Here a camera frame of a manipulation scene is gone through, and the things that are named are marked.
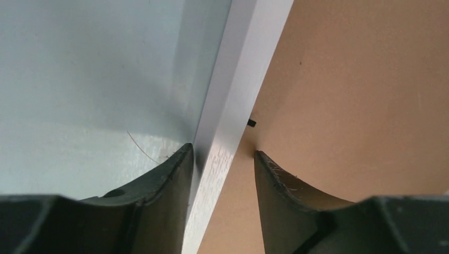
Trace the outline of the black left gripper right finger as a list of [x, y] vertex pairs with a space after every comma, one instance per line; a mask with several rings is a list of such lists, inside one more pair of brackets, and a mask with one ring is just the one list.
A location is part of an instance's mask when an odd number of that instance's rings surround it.
[[448, 253], [448, 196], [380, 195], [350, 202], [254, 154], [266, 253]]

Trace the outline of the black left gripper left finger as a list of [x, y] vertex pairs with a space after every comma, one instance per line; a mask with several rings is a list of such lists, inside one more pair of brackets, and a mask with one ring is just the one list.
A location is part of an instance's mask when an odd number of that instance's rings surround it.
[[181, 253], [194, 169], [184, 144], [101, 197], [1, 197], [1, 253]]

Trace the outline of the brown backing board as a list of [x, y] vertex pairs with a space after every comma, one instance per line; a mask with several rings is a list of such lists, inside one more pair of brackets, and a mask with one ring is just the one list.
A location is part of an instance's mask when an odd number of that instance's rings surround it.
[[448, 1], [295, 1], [199, 253], [263, 253], [253, 155], [352, 202], [448, 192]]

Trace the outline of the white picture frame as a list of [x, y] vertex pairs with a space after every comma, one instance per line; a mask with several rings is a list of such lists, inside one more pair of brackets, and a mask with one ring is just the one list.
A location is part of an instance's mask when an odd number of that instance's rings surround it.
[[182, 253], [197, 253], [293, 5], [233, 1], [194, 140]]

